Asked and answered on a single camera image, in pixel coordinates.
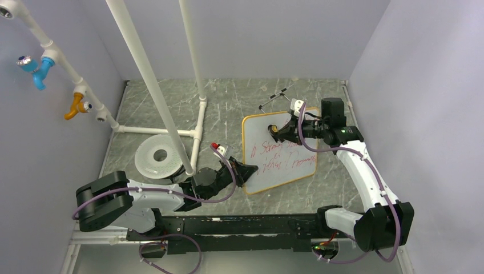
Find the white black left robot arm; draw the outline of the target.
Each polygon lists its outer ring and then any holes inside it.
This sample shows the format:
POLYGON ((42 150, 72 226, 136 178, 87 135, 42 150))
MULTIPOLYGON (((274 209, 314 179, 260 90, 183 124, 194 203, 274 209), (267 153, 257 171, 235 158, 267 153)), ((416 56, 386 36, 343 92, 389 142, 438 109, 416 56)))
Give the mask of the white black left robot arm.
POLYGON ((220 164, 219 170, 202 168, 185 181, 166 186, 136 182, 124 171, 112 172, 76 190, 78 207, 72 218, 82 232, 114 225, 158 239, 164 232, 163 213, 224 202, 227 197, 214 197, 228 186, 242 187, 259 169, 233 157, 220 164))

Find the yellow black whiteboard eraser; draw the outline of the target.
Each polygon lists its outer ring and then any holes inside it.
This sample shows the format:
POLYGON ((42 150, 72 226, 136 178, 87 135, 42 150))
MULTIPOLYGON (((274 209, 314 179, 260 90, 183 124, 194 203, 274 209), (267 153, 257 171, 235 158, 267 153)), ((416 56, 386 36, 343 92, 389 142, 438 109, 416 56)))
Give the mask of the yellow black whiteboard eraser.
POLYGON ((278 133, 278 128, 275 124, 269 125, 268 130, 271 135, 276 135, 278 133))

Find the yellow framed whiteboard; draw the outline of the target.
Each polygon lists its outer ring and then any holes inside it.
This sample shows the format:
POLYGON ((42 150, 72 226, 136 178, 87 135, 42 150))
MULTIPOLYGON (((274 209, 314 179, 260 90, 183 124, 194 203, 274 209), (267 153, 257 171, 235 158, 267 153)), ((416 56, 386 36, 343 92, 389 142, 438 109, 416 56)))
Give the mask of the yellow framed whiteboard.
POLYGON ((244 184, 247 195, 309 177, 317 171, 315 152, 289 141, 276 142, 271 137, 268 126, 281 128, 290 118, 289 113, 280 111, 243 119, 243 163, 258 166, 256 173, 244 184))

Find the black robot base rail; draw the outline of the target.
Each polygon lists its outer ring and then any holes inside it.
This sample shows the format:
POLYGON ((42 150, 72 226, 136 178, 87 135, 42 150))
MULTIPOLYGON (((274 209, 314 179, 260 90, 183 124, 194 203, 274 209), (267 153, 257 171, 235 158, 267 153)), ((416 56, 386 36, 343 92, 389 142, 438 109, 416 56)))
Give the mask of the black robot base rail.
POLYGON ((315 213, 278 215, 163 216, 150 232, 127 232, 127 241, 163 242, 169 255, 188 252, 268 251, 310 252, 338 233, 323 228, 315 213))

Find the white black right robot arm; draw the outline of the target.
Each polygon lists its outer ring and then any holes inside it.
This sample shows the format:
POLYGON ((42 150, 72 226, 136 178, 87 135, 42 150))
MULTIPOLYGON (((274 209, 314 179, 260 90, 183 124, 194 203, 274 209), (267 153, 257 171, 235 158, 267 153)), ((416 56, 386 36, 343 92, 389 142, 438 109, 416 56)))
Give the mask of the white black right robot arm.
POLYGON ((311 115, 303 100, 293 99, 290 118, 268 131, 276 142, 292 142, 315 153, 332 152, 349 172, 364 207, 355 213, 342 206, 329 205, 317 210, 314 228, 322 237, 334 231, 354 240, 363 252, 375 252, 392 261, 408 240, 414 208, 402 202, 384 182, 356 126, 349 126, 345 104, 340 98, 324 98, 321 114, 311 115))

